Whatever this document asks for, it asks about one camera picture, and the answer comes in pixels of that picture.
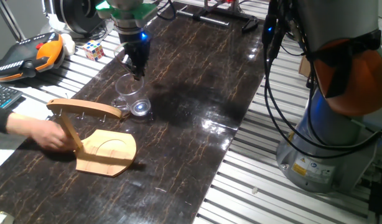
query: white wall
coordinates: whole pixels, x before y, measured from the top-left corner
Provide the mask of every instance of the white wall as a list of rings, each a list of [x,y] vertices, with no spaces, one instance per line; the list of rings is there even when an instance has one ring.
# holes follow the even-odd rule
[[[48,23],[42,12],[41,0],[8,0],[7,4],[27,38],[39,34],[42,27]],[[15,42],[0,15],[0,59]]]

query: human arm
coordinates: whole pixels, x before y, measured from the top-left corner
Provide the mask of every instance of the human arm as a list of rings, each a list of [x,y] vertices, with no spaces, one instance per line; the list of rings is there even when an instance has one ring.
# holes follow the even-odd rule
[[[75,149],[73,139],[53,121],[42,121],[0,108],[0,132],[32,138],[44,149],[70,151]]]

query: wooden mug holder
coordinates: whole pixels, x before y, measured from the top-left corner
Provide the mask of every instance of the wooden mug holder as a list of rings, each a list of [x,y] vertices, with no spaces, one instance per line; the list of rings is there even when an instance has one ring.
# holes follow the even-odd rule
[[[47,108],[57,114],[57,122],[77,144],[76,169],[82,172],[115,177],[126,170],[136,157],[136,142],[131,134],[97,129],[91,136],[80,140],[67,113],[94,117],[121,119],[121,111],[112,106],[85,100],[55,99]]]

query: keyboard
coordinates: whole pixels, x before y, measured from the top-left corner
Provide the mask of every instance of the keyboard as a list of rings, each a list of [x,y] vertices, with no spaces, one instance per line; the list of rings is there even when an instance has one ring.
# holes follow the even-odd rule
[[[21,91],[13,90],[12,88],[0,86],[0,107],[8,108],[22,95]]]

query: wooden base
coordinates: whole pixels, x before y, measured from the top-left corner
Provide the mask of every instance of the wooden base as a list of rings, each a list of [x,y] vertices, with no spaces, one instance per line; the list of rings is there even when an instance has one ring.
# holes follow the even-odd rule
[[[79,171],[115,177],[136,157],[136,142],[131,134],[96,130],[82,143],[83,148],[76,151]]]

